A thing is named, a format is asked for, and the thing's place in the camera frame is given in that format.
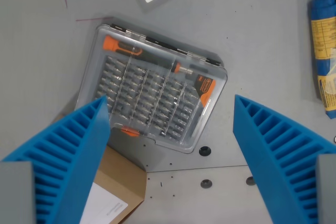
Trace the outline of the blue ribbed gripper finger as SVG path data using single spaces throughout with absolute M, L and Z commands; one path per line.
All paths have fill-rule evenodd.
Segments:
M 292 119 L 235 95 L 233 134 L 273 223 L 318 223 L 316 162 L 335 145 Z
M 37 223 L 79 223 L 110 136 L 107 98 L 50 125 L 8 154 L 30 162 Z

